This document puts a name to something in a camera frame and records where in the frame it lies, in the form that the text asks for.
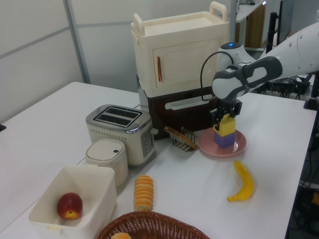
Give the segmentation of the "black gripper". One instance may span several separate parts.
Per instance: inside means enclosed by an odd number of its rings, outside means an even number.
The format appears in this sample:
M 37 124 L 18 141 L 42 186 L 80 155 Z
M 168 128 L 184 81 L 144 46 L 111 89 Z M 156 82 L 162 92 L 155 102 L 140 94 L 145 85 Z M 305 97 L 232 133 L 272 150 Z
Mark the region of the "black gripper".
M 210 115 L 213 119 L 213 125 L 217 131 L 220 129 L 220 122 L 223 117 L 229 114 L 232 118 L 238 116 L 241 112 L 242 102 L 235 100 L 231 103 L 226 103 L 217 99 L 216 108 L 210 111 Z

